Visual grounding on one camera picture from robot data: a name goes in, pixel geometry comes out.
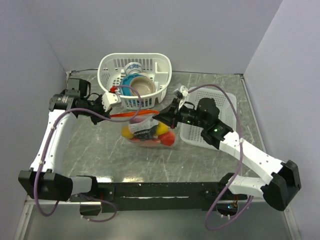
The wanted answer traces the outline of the red fake apple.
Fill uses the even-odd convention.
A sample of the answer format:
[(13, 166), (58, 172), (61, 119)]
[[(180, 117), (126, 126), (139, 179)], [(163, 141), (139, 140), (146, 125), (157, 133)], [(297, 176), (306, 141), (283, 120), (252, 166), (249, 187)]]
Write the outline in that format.
[(175, 143), (176, 135), (172, 131), (168, 131), (164, 134), (159, 135), (158, 139), (160, 140), (160, 143), (162, 145), (171, 147)]

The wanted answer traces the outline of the dark fake grapes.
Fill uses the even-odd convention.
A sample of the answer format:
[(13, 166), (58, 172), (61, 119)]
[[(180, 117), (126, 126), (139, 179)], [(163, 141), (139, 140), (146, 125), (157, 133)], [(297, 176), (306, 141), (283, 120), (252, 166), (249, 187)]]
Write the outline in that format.
[(148, 129), (139, 130), (133, 133), (134, 139), (139, 139), (141, 141), (152, 140), (156, 135), (156, 126)]

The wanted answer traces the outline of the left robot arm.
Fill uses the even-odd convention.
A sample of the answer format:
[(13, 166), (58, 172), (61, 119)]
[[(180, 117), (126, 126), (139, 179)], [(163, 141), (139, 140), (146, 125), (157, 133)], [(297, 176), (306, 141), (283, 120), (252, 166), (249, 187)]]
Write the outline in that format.
[(62, 161), (71, 130), (79, 115), (89, 117), (94, 125), (110, 118), (118, 96), (112, 92), (90, 100), (91, 84), (71, 79), (61, 93), (49, 101), (47, 128), (39, 151), (28, 170), (20, 171), (18, 181), (27, 194), (38, 200), (67, 201), (81, 194), (94, 201), (100, 193), (94, 176), (67, 177), (62, 174)]

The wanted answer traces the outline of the fake watermelon slice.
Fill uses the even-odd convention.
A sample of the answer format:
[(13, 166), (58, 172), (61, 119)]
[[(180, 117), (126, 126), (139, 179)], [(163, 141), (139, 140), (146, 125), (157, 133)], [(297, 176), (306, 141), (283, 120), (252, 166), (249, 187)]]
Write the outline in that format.
[(129, 142), (140, 146), (140, 147), (148, 147), (148, 148), (153, 148), (157, 146), (161, 146), (161, 141), (157, 138), (155, 139), (148, 139), (148, 140), (143, 140), (141, 141), (140, 139), (130, 139)]

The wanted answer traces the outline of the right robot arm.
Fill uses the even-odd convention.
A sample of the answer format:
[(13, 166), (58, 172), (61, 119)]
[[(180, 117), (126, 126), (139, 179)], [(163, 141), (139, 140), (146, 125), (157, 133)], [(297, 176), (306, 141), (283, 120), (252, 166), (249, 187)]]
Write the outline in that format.
[(257, 174), (257, 177), (233, 174), (218, 188), (222, 198), (241, 194), (259, 197), (272, 208), (284, 211), (302, 187), (298, 165), (274, 158), (247, 142), (219, 119), (219, 113), (213, 98), (202, 98), (196, 108), (188, 108), (175, 98), (153, 118), (172, 129), (178, 123), (201, 128), (200, 135), (207, 144), (236, 158)]

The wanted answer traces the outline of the small yellow fake fruit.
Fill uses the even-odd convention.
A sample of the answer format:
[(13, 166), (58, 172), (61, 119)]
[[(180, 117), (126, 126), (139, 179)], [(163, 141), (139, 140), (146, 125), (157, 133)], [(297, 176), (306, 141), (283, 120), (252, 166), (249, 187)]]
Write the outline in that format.
[(165, 125), (164, 123), (162, 122), (159, 122), (158, 125), (156, 126), (156, 132), (155, 134), (157, 136), (160, 136), (160, 135), (163, 135), (165, 133), (167, 133), (169, 131), (169, 128), (167, 125)]

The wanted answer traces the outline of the clear zip top bag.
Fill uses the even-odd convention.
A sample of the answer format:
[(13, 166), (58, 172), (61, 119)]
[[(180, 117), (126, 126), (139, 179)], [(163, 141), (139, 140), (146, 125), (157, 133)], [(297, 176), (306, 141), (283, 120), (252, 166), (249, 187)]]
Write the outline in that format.
[(130, 118), (122, 124), (121, 136), (140, 147), (171, 148), (176, 144), (176, 134), (164, 123), (155, 120), (157, 110), (141, 110), (137, 116), (135, 112), (112, 114), (112, 118)]

